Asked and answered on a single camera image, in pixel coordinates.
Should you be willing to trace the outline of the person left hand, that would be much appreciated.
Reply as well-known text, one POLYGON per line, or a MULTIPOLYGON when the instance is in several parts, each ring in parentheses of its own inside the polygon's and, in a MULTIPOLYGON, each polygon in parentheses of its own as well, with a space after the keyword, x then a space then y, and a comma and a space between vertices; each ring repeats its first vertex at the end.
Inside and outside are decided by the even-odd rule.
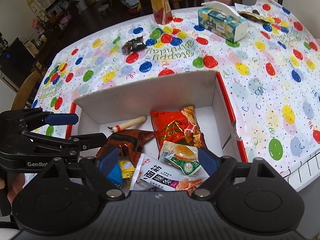
POLYGON ((15 197, 23 189, 24 184, 25 184, 25 175, 23 173, 20 173, 12 181, 12 188, 8 191, 8 194, 7 194, 7 198, 11 204, 14 201, 15 197))

